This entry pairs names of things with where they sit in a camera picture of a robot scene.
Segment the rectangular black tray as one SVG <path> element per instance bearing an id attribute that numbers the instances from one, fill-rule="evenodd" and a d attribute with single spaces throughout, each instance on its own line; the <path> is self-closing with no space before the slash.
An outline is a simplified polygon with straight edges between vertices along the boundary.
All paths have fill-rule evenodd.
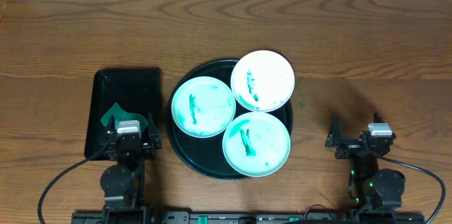
<path id="1" fill-rule="evenodd" d="M 130 113 L 148 113 L 158 127 L 161 108 L 160 69 L 102 69 L 95 73 L 90 102 L 84 156 L 89 158 L 100 149 L 100 134 L 105 126 L 102 116 L 114 104 Z"/>

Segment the green sponge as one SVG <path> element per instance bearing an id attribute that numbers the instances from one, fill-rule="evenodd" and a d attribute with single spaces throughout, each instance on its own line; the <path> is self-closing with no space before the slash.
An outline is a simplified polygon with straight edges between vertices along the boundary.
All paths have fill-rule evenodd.
<path id="1" fill-rule="evenodd" d="M 148 127 L 148 120 L 142 115 L 137 113 L 130 113 L 123 110 L 118 103 L 114 103 L 110 109 L 102 116 L 101 123 L 103 126 L 107 126 L 110 120 L 110 117 L 114 117 L 114 128 L 119 128 L 119 122 L 137 120 L 140 124 L 141 132 Z"/>

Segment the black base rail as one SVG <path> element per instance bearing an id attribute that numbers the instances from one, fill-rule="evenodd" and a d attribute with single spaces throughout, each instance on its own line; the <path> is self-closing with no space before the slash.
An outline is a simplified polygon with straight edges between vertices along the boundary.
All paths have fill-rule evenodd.
<path id="1" fill-rule="evenodd" d="M 305 224 L 305 223 L 351 223 L 333 213 L 304 214 L 251 214 L 251 213 L 189 213 L 167 211 L 145 214 L 135 213 L 73 213 L 71 222 L 75 224 L 97 223 L 150 223 L 150 224 Z"/>

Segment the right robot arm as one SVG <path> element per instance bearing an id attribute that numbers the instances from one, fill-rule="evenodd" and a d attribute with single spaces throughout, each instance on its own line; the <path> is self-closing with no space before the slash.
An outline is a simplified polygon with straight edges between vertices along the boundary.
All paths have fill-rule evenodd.
<path id="1" fill-rule="evenodd" d="M 380 169 L 378 164 L 395 139 L 378 113 L 358 138 L 345 138 L 339 119 L 332 118 L 325 147 L 334 148 L 337 159 L 350 161 L 349 193 L 357 201 L 350 209 L 350 219 L 355 223 L 377 215 L 391 219 L 393 210 L 402 206 L 405 176 L 397 170 Z"/>

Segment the mint green plate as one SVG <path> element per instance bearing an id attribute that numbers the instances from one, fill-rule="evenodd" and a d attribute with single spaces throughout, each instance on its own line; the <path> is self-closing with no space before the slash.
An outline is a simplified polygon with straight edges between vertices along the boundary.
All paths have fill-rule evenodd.
<path id="1" fill-rule="evenodd" d="M 173 121 L 185 134 L 210 138 L 226 130 L 234 119 L 236 100 L 221 80 L 199 76 L 176 89 L 170 109 Z"/>
<path id="2" fill-rule="evenodd" d="M 265 112 L 247 112 L 235 118 L 222 138 L 227 163 L 248 177 L 264 177 L 279 170 L 290 154 L 285 125 Z"/>

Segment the white plate with green smear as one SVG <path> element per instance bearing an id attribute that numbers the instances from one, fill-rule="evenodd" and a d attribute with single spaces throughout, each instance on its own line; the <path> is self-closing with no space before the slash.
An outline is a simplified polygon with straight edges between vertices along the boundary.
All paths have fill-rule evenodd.
<path id="1" fill-rule="evenodd" d="M 281 54 L 257 50 L 235 65 L 230 85 L 236 101 L 256 112 L 272 112 L 282 107 L 295 89 L 295 73 Z"/>

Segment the round black tray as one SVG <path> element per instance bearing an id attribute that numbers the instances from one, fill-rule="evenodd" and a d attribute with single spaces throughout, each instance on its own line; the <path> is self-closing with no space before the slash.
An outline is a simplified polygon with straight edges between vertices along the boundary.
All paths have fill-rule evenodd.
<path id="1" fill-rule="evenodd" d="M 176 89 L 179 86 L 181 86 L 182 83 L 195 77 L 210 76 L 221 80 L 231 89 L 230 77 L 234 65 L 238 61 L 239 60 L 231 59 L 211 61 L 195 68 L 193 71 L 189 72 L 185 77 L 183 77 L 183 79 L 174 89 L 169 99 L 169 114 L 167 117 L 167 135 L 169 137 L 169 141 L 175 153 L 193 170 L 201 173 L 202 175 L 212 177 L 215 179 L 242 179 L 248 177 L 235 171 L 227 163 L 224 157 L 222 151 L 222 138 L 225 130 L 222 133 L 210 138 L 196 138 L 193 136 L 189 136 L 185 134 L 181 129 L 179 129 L 179 127 L 173 121 L 170 105 L 172 97 L 176 92 Z M 236 101 L 236 112 L 234 119 L 247 112 L 255 111 L 250 111 L 242 107 Z M 282 107 L 272 112 L 266 113 L 271 114 L 274 117 L 278 118 L 285 125 L 290 135 L 293 123 L 292 107 L 290 104 L 290 100 L 288 100 Z"/>

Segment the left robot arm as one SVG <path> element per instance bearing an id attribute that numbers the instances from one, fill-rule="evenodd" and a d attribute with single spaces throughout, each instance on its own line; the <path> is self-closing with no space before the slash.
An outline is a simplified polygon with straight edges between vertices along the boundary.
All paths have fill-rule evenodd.
<path id="1" fill-rule="evenodd" d="M 115 127 L 114 118 L 100 134 L 101 156 L 115 161 L 100 178 L 105 193 L 102 210 L 104 223 L 152 223 L 153 209 L 145 202 L 145 162 L 154 158 L 162 141 L 152 114 L 148 126 L 141 133 L 138 121 L 120 122 Z"/>

